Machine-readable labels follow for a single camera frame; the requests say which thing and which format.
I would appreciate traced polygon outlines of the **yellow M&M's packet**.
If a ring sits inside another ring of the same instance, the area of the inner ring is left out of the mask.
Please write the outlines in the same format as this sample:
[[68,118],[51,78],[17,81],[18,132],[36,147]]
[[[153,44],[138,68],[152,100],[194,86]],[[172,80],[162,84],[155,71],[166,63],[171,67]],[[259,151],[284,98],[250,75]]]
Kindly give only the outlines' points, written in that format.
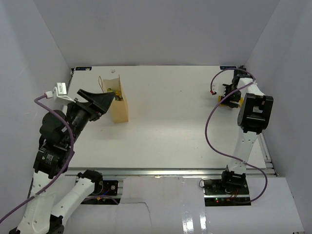
[[123,101],[122,92],[118,90],[107,89],[108,93],[113,93],[116,101]]

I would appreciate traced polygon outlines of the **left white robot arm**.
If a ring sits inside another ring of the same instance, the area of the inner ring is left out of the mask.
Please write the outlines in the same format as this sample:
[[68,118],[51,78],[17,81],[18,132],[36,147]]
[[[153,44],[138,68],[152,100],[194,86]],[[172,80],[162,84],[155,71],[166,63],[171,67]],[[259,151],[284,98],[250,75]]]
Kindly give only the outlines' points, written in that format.
[[47,110],[40,127],[39,148],[34,162],[29,197],[19,207],[25,212],[11,234],[61,234],[75,209],[91,194],[103,189],[103,176],[93,170],[78,174],[78,181],[58,203],[55,198],[63,182],[69,162],[74,156],[74,143],[88,122],[97,121],[109,110],[115,95],[90,93],[82,89],[69,98],[65,92],[49,91],[34,102]]

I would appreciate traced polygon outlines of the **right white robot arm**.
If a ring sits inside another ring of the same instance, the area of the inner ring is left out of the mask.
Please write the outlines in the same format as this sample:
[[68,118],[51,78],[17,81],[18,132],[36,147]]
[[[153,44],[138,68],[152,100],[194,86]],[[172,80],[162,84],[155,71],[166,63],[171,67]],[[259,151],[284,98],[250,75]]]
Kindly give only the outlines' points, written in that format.
[[252,82],[253,78],[243,66],[234,71],[231,84],[223,84],[219,100],[222,105],[240,108],[237,117],[239,126],[238,140],[233,153],[242,161],[231,159],[222,173],[220,188],[225,194],[238,193],[246,185],[246,162],[248,162],[253,145],[258,136],[269,125],[273,107],[273,97],[267,96],[253,83],[246,90],[239,90],[225,98],[230,92]]

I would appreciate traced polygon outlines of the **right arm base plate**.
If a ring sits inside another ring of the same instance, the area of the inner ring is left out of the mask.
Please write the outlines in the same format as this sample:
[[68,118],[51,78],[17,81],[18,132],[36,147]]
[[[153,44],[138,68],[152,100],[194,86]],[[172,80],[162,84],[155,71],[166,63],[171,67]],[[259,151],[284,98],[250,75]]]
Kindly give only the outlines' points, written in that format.
[[241,188],[226,189],[220,179],[204,179],[199,182],[199,186],[203,190],[206,207],[251,206],[246,182]]

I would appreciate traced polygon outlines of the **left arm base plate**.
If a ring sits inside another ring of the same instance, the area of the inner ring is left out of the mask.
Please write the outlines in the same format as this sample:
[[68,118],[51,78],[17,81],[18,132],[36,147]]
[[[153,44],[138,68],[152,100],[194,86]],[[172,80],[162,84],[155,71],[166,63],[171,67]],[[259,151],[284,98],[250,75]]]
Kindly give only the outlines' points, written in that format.
[[[119,198],[115,198],[118,194],[118,181],[117,180],[104,180],[101,184],[98,185],[95,192],[90,194],[90,196],[97,196],[95,199],[92,199],[91,202],[97,205],[117,205],[120,201]],[[116,203],[105,197],[99,197],[100,195],[112,196]]]

